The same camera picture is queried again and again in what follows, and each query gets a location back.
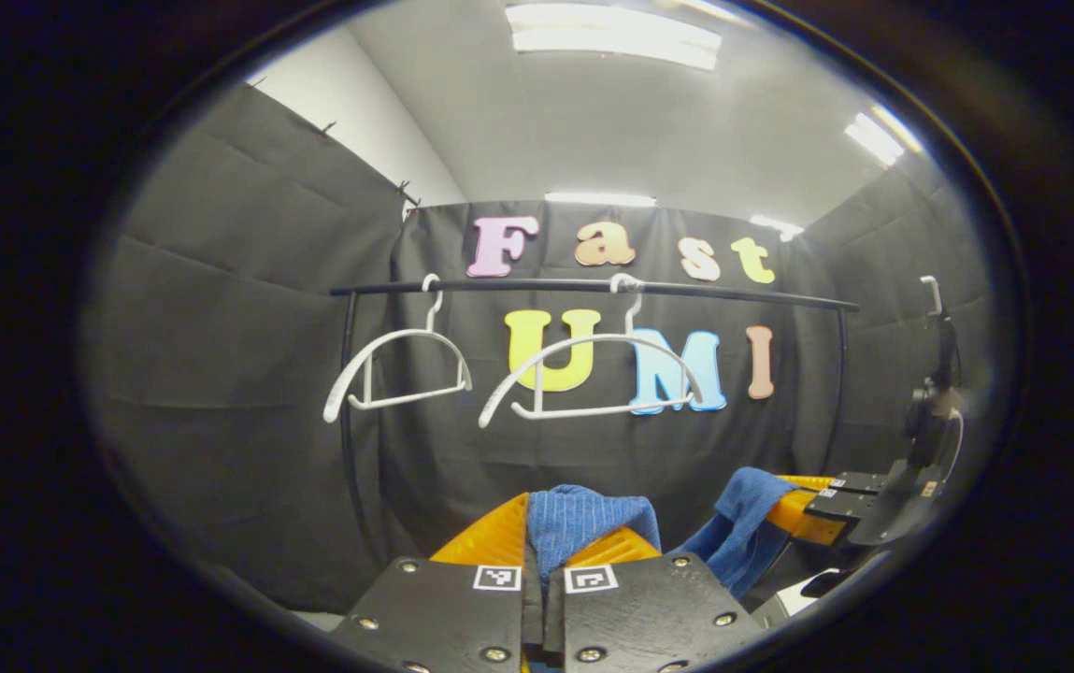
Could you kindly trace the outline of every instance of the white wall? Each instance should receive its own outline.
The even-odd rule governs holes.
[[[450,170],[416,119],[345,27],[320,34],[247,77],[425,206],[465,203]]]

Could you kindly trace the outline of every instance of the light blue letter m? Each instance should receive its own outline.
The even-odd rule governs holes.
[[[645,341],[669,348],[669,342],[656,330],[635,330],[636,336]],[[659,350],[639,343],[636,348],[636,399],[629,405],[655,404],[682,397],[682,367],[674,359]],[[715,350],[720,348],[720,336],[711,332],[691,332],[686,337],[686,348],[682,350],[682,362],[690,367],[691,374],[698,380],[699,391],[695,391],[690,408],[694,410],[716,410],[727,406],[728,399],[720,392],[720,365],[715,360]],[[657,386],[665,397],[657,395]],[[634,410],[632,413],[661,413],[664,408]],[[674,405],[674,410],[681,405]]]

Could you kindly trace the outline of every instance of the hanger hook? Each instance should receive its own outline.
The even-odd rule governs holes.
[[[642,303],[644,295],[642,294],[644,290],[644,281],[638,278],[634,278],[626,273],[618,273],[612,277],[612,282],[610,282],[610,291],[612,293],[618,293],[619,287],[621,284],[627,286],[627,289],[636,293],[636,302],[632,304],[632,308],[627,309],[626,314],[624,314],[624,333],[627,336],[632,336],[632,319],[636,318],[636,314],[640,312],[640,303]]]
[[[427,293],[429,284],[434,280],[441,280],[441,278],[439,278],[435,273],[431,273],[429,276],[425,276],[424,280],[421,282],[421,291],[423,293]],[[441,302],[444,301],[444,297],[446,297],[446,293],[442,293],[441,290],[437,290],[437,301],[433,303],[433,307],[429,310],[429,318],[424,319],[425,331],[433,332],[433,319],[437,314],[437,311],[441,310]]]

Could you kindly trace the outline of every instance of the ceiling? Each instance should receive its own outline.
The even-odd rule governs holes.
[[[720,33],[719,64],[703,72],[519,55],[504,5],[401,0],[349,24],[470,201],[627,192],[806,226],[882,174],[844,134],[869,96],[775,30],[630,3]]]

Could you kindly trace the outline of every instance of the foam letter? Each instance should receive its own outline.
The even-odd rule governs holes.
[[[511,345],[508,346],[508,370],[520,369],[524,361],[536,356],[545,340],[545,325],[550,323],[550,316],[545,311],[523,310],[511,311],[504,316],[503,322],[511,328]],[[599,323],[599,311],[575,309],[562,314],[562,322],[570,325],[570,338],[586,337],[594,333]],[[591,367],[595,361],[595,345],[576,343],[570,346],[570,362],[562,369],[550,369],[545,364],[541,367],[541,387],[545,391],[557,393],[578,387],[591,376]],[[532,391],[537,386],[537,366],[520,376],[521,386]]]
[[[633,331],[636,336],[645,341],[669,348],[669,342],[661,332],[649,328]],[[636,346],[636,397],[629,405],[653,404],[658,400],[672,400],[682,397],[682,367],[666,353],[648,346]],[[682,349],[682,361],[690,367],[691,374],[698,380],[699,391],[695,391],[690,408],[694,410],[723,409],[728,404],[727,397],[720,392],[720,365],[715,359],[715,350],[720,346],[720,336],[711,332],[691,332],[686,337],[686,348]],[[665,397],[657,396],[657,384]],[[636,414],[661,413],[664,408],[634,410]],[[674,410],[681,405],[674,405]]]
[[[773,381],[768,376],[768,342],[773,340],[773,332],[758,324],[745,330],[745,334],[753,345],[753,382],[749,386],[749,396],[764,400],[773,393]]]
[[[636,250],[627,244],[627,230],[613,221],[597,221],[579,230],[579,247],[574,259],[579,264],[627,264],[636,259]]]
[[[715,251],[710,243],[702,238],[682,238],[678,242],[678,251],[682,253],[682,268],[691,278],[720,280],[720,264],[711,257]]]
[[[465,276],[471,278],[498,278],[511,273],[511,264],[503,261],[503,252],[508,252],[511,261],[524,254],[524,235],[536,235],[540,222],[534,217],[481,217],[474,221],[478,228],[478,250],[474,252],[474,264],[465,268]]]
[[[760,264],[763,257],[768,257],[765,248],[758,246],[752,238],[741,238],[731,245],[732,250],[740,254],[740,263],[745,267],[749,278],[757,282],[773,282],[773,273]]]

